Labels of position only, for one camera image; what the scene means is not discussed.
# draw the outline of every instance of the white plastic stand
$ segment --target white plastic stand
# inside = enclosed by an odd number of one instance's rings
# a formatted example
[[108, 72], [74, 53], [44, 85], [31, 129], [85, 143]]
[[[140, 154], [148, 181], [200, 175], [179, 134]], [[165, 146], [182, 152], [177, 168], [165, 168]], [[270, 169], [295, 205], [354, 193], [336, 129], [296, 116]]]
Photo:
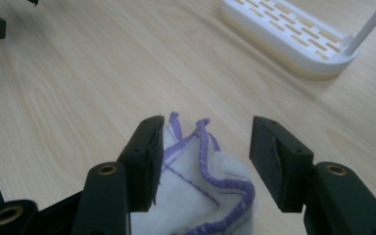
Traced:
[[223, 0], [222, 16], [263, 50], [311, 79], [338, 76], [376, 26], [376, 12], [356, 36], [345, 36], [280, 0]]

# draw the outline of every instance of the wooden table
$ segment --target wooden table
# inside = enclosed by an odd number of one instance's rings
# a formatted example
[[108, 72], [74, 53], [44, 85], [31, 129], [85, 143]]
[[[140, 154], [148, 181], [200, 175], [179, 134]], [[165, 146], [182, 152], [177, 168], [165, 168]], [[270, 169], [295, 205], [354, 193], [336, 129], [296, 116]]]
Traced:
[[[348, 33], [376, 0], [297, 5]], [[338, 77], [314, 81], [280, 66], [226, 24], [220, 1], [0, 0], [0, 188], [44, 209], [115, 160], [139, 121], [199, 118], [256, 183], [256, 234], [305, 234], [282, 214], [248, 160], [253, 116], [272, 118], [315, 153], [351, 167], [376, 196], [376, 29]]]

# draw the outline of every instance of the purple thread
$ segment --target purple thread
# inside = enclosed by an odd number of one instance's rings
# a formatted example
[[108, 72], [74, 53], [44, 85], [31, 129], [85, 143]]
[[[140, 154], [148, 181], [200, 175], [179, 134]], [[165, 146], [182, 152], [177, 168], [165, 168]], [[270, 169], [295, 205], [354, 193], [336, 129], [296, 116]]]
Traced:
[[177, 158], [174, 158], [173, 160], [171, 160], [171, 161], [169, 162], [169, 164], [167, 164], [167, 163], [163, 163], [163, 169], [162, 169], [161, 173], [163, 173], [163, 172], [167, 169], [167, 166], [171, 166], [171, 165], [173, 164], [173, 162], [176, 161], [176, 159], [177, 159]]
[[233, 173], [230, 173], [230, 172], [224, 172], [224, 173], [248, 180], [248, 178], [246, 176], [243, 176], [243, 175], [233, 174]]
[[219, 148], [219, 144], [218, 144], [218, 142], [216, 142], [215, 137], [211, 133], [209, 133], [209, 132], [208, 132], [208, 134], [209, 134], [209, 136], [211, 138], [212, 144], [214, 146], [214, 150], [216, 152], [221, 152], [221, 148]]
[[185, 139], [177, 142], [176, 144], [170, 146], [169, 148], [164, 150], [164, 161], [172, 156], [174, 153], [176, 153], [178, 150], [181, 150], [187, 145], [193, 138], [195, 137], [195, 133], [192, 133]]
[[217, 188], [231, 188], [239, 189], [245, 192], [241, 201], [235, 208], [222, 220], [217, 222], [203, 223], [185, 234], [213, 234], [216, 232], [224, 231], [236, 219], [238, 219], [253, 203], [255, 197], [255, 188], [250, 181], [233, 180], [233, 179], [217, 179], [210, 175], [208, 172], [208, 145], [209, 139], [206, 131], [206, 125], [210, 122], [209, 119], [202, 119], [197, 122], [197, 130], [195, 131], [200, 135], [200, 172], [208, 183]]
[[240, 196], [244, 196], [244, 194], [242, 193], [236, 193], [236, 192], [218, 192], [219, 194], [234, 194], [234, 195], [240, 195]]
[[172, 137], [172, 140], [174, 143], [178, 142], [179, 140], [176, 138], [175, 134], [170, 131], [170, 128], [167, 128], [166, 131], [169, 133], [170, 137]]
[[169, 165], [165, 164], [164, 167], [168, 168], [172, 173], [176, 174], [177, 176], [179, 176], [179, 178], [181, 178], [182, 180], [184, 180], [185, 182], [187, 182], [189, 185], [193, 186], [201, 194], [203, 194], [208, 199], [210, 199], [211, 201], [213, 201], [216, 204], [217, 207], [219, 207], [219, 202], [215, 198], [213, 198], [209, 193], [207, 193], [206, 191], [202, 190], [200, 187], [198, 187], [197, 185], [195, 185], [191, 180], [185, 178], [181, 173], [177, 172], [174, 168], [170, 167]]
[[175, 133], [175, 137], [181, 141], [182, 140], [182, 128], [178, 121], [179, 113], [172, 112], [169, 116], [169, 123], [172, 125], [173, 133]]

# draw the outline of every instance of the white fabric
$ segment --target white fabric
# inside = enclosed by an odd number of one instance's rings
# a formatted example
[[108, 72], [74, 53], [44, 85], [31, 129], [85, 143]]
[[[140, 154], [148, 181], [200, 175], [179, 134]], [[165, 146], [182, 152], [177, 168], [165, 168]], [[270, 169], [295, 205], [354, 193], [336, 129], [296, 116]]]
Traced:
[[255, 191], [247, 169], [219, 150], [207, 119], [182, 138], [177, 116], [164, 128], [157, 204], [131, 214], [132, 234], [252, 234]]

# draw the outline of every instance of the brass insert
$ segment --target brass insert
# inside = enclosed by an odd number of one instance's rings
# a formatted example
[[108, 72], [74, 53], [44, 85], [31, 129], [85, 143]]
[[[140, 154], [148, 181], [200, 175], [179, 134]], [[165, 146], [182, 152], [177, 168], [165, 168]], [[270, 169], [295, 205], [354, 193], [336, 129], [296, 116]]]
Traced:
[[334, 164], [327, 165], [326, 169], [330, 173], [333, 173], [333, 174], [336, 174], [336, 175], [340, 175], [340, 176], [343, 176], [343, 175], [347, 174], [347, 171], [344, 168], [342, 168], [340, 166], [337, 166], [337, 165], [334, 165]]
[[0, 225], [5, 225], [14, 221], [23, 214], [24, 208], [21, 205], [15, 205], [4, 208], [0, 211]]
[[106, 164], [99, 168], [99, 174], [107, 175], [116, 171], [116, 166], [113, 164]]

